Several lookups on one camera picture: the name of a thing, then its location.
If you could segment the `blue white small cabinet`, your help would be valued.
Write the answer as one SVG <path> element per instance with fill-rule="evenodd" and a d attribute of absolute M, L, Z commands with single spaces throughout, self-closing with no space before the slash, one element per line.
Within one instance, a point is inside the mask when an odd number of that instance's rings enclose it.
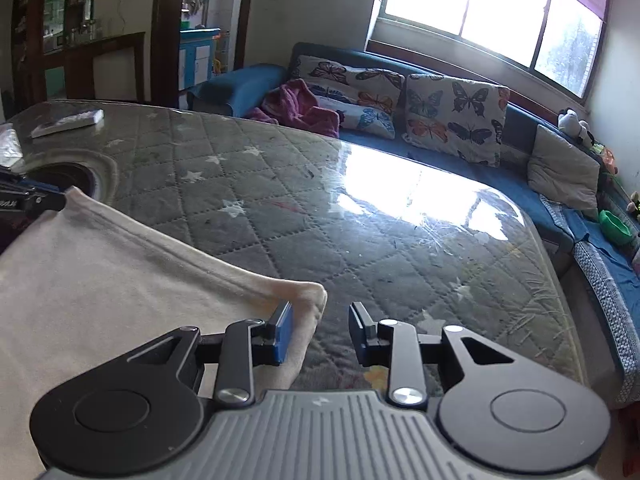
<path fill-rule="evenodd" d="M 178 57 L 178 91 L 186 91 L 213 77 L 216 41 L 220 29 L 191 28 L 180 30 Z"/>

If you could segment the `cream beige sweater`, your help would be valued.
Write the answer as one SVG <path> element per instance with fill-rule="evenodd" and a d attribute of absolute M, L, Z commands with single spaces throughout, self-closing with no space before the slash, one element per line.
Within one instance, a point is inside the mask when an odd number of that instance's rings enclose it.
<path fill-rule="evenodd" d="M 326 307 L 323 286 L 268 278 L 151 229 L 77 188 L 1 256 L 1 474 L 32 479 L 42 463 L 29 414 L 52 388 L 182 326 L 220 333 L 293 310 L 282 365 L 258 390 L 294 382 Z"/>

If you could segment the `blue corner sofa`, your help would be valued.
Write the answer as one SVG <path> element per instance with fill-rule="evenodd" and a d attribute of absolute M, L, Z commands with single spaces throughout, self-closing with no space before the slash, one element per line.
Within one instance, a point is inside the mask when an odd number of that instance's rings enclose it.
<path fill-rule="evenodd" d="M 287 66 L 257 64 L 199 82 L 191 110 L 274 122 L 265 99 L 302 80 L 340 118 L 344 141 L 482 182 L 534 222 L 570 296 L 592 380 L 605 399 L 639 399 L 639 225 L 603 160 L 513 91 L 442 63 L 416 64 L 300 42 Z"/>

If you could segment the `left butterfly cushion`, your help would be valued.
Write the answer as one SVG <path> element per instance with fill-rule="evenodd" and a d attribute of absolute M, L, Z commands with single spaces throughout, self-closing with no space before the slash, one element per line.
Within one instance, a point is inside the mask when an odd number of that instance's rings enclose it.
<path fill-rule="evenodd" d="M 342 129 L 395 139 L 394 113 L 405 85 L 404 75 L 311 55 L 299 55 L 291 75 L 305 81 L 320 107 L 337 112 Z"/>

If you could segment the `black round induction cooktop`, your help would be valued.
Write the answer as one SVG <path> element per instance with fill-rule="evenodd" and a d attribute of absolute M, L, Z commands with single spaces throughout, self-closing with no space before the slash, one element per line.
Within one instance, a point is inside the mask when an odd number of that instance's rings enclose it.
<path fill-rule="evenodd" d="M 77 162 L 56 162 L 37 166 L 26 170 L 24 176 L 28 180 L 53 186 L 61 192 L 74 186 L 87 195 L 96 190 L 96 177 L 86 166 Z"/>

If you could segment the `right butterfly cushion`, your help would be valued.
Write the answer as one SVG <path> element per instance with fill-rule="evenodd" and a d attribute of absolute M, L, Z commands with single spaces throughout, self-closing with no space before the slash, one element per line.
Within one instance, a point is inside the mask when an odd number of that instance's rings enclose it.
<path fill-rule="evenodd" d="M 509 100 L 510 89 L 498 84 L 412 74 L 406 81 L 404 140 L 497 168 Z"/>

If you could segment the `butterfly cushion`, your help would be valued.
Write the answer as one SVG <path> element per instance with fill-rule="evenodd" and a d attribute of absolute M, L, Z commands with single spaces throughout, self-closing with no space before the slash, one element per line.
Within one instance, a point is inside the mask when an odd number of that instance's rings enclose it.
<path fill-rule="evenodd" d="M 497 168 L 509 100 L 510 89 L 498 84 L 412 74 L 406 81 L 404 140 Z"/>
<path fill-rule="evenodd" d="M 395 139 L 394 113 L 405 85 L 404 75 L 311 55 L 299 55 L 291 75 L 305 81 L 320 107 L 337 112 L 342 129 Z"/>

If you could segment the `magenta cloth on sofa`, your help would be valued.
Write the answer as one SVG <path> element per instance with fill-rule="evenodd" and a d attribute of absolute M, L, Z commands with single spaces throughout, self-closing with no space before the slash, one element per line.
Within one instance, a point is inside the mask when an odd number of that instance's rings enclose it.
<path fill-rule="evenodd" d="M 338 139 L 340 115 L 321 107 L 303 79 L 292 79 L 269 91 L 262 102 L 249 110 L 247 119 L 285 126 Z"/>

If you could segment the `window with frame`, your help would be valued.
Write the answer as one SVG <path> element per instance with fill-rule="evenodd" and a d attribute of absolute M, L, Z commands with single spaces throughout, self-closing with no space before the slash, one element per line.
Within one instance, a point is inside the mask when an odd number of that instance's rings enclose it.
<path fill-rule="evenodd" d="M 382 0 L 382 15 L 495 55 L 579 101 L 610 0 Z"/>

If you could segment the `dark wooden sideboard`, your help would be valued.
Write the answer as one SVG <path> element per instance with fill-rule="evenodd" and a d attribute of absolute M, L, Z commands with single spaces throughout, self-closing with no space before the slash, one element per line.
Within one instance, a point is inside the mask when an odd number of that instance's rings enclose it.
<path fill-rule="evenodd" d="M 62 30 L 60 44 L 44 50 L 46 0 L 13 0 L 11 55 L 14 105 L 17 110 L 50 99 L 93 100 L 96 97 L 94 60 L 130 50 L 134 55 L 136 100 L 144 100 L 144 33 L 70 41 Z"/>

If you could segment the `green plastic bowl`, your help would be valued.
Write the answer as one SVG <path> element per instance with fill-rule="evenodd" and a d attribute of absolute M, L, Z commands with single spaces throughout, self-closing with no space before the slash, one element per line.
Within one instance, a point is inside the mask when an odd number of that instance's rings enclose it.
<path fill-rule="evenodd" d="M 637 237 L 631 229 L 611 211 L 602 209 L 598 215 L 599 226 L 606 239 L 616 246 L 631 244 Z"/>

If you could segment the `grey remote control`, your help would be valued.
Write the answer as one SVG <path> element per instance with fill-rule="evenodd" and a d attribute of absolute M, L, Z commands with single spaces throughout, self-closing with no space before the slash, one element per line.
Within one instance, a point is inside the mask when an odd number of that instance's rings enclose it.
<path fill-rule="evenodd" d="M 32 139 L 38 139 L 55 133 L 94 127 L 103 122 L 103 119 L 104 110 L 101 110 L 100 108 L 97 110 L 88 110 L 88 112 L 66 116 L 56 120 L 55 122 L 48 122 L 47 124 L 39 125 L 32 130 L 30 137 Z"/>

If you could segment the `grey plain pillow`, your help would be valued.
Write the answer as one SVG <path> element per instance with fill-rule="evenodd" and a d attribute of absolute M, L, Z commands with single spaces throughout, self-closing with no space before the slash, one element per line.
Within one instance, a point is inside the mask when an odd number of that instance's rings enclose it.
<path fill-rule="evenodd" d="M 592 216 L 597 210 L 600 165 L 554 133 L 539 125 L 527 164 L 528 186 L 552 202 Z"/>

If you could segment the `panda plush toy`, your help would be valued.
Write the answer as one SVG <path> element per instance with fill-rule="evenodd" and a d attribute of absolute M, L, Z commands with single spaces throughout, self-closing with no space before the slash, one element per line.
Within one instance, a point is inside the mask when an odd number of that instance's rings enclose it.
<path fill-rule="evenodd" d="M 593 147 L 594 137 L 590 132 L 588 122 L 580 120 L 577 113 L 571 108 L 559 111 L 558 128 L 584 148 Z"/>

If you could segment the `colourful plush toys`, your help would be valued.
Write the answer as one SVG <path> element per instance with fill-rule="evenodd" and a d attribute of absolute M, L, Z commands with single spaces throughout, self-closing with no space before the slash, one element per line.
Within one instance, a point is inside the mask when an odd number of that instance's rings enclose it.
<path fill-rule="evenodd" d="M 626 206 L 626 211 L 631 218 L 640 221 L 640 193 L 638 191 L 631 194 L 629 203 Z"/>

